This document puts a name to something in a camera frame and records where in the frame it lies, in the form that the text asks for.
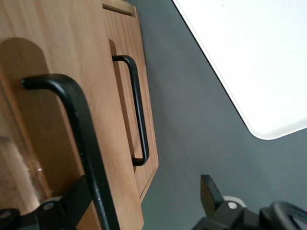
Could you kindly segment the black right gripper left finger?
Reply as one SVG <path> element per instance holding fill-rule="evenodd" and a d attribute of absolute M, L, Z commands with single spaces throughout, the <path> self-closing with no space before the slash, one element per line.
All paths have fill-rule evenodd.
<path fill-rule="evenodd" d="M 21 215 L 16 208 L 0 211 L 2 230 L 75 230 L 84 216 L 92 196 L 85 176 L 60 197 L 51 198 L 34 211 Z"/>

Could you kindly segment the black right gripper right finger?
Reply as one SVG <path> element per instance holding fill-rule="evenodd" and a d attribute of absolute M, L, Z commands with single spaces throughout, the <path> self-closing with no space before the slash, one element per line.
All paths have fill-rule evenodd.
<path fill-rule="evenodd" d="M 194 230 L 261 230 L 260 218 L 236 201 L 226 200 L 209 175 L 201 176 L 201 203 L 206 216 Z"/>

